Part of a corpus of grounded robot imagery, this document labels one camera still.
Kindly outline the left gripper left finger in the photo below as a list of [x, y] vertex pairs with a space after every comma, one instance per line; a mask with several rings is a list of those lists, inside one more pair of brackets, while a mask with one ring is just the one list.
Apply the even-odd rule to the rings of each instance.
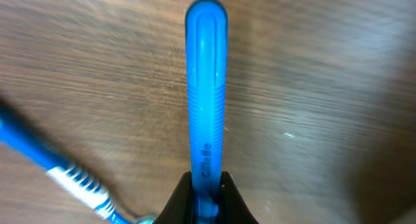
[[193, 224], [194, 192], [192, 173], [185, 172], [162, 212], [153, 224]]

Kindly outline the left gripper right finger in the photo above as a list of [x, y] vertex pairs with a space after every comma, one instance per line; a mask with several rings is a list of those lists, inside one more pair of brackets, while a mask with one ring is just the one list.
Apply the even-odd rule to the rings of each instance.
[[220, 184], [218, 224], [259, 224], [228, 172], [222, 172]]

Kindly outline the blue white toothbrush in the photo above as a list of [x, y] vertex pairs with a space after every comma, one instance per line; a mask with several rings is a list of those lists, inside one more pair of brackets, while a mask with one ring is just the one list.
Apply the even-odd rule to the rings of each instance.
[[105, 185], [73, 160], [50, 149], [4, 104], [1, 105], [1, 143], [43, 168], [59, 186], [93, 209], [101, 219], [115, 224], [133, 224], [117, 211]]

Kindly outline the blue disposable razor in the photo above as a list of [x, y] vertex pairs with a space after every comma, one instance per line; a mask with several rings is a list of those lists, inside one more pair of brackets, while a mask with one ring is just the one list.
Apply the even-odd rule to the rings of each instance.
[[228, 15], [220, 1], [189, 6], [185, 51], [194, 221], [216, 223], [228, 53]]

